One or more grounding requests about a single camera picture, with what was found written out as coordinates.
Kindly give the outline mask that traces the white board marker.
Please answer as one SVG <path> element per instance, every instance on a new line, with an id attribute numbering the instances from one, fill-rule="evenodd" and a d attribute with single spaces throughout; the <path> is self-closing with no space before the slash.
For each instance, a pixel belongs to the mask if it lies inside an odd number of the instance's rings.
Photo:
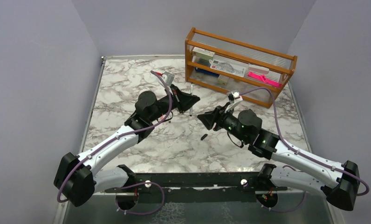
<path id="1" fill-rule="evenodd" d="M 192 103 L 192 94 L 193 94 L 193 83 L 191 83 L 191 86 L 190 86 L 190 96 L 191 96 L 190 105 Z M 190 108 L 189 108 L 189 116 L 190 117 L 192 116 L 192 112 L 193 112 L 192 107 L 193 107 L 193 105 L 191 105 Z"/>

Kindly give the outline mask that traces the black marker cap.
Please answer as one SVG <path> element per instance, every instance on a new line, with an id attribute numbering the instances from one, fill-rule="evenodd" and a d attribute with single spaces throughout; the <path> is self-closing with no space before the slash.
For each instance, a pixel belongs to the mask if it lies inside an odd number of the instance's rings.
<path id="1" fill-rule="evenodd" d="M 207 136 L 208 136 L 208 134 L 204 134 L 204 135 L 200 138 L 200 140 L 204 140 Z"/>

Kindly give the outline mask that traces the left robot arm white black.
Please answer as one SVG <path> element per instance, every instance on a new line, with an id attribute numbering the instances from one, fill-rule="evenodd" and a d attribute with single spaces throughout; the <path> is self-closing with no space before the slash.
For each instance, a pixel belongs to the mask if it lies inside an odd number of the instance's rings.
<path id="1" fill-rule="evenodd" d="M 78 155 L 65 154 L 54 178 L 59 203 L 71 202 L 78 207 L 91 196 L 114 182 L 122 191 L 134 187 L 134 178 L 122 167 L 116 167 L 103 175 L 101 169 L 121 152 L 147 138 L 154 128 L 163 123 L 173 109 L 184 113 L 192 108 L 200 97 L 185 93 L 175 85 L 166 88 L 167 95 L 157 99 L 152 91 L 142 92 L 135 103 L 135 111 L 113 135 L 95 147 Z"/>

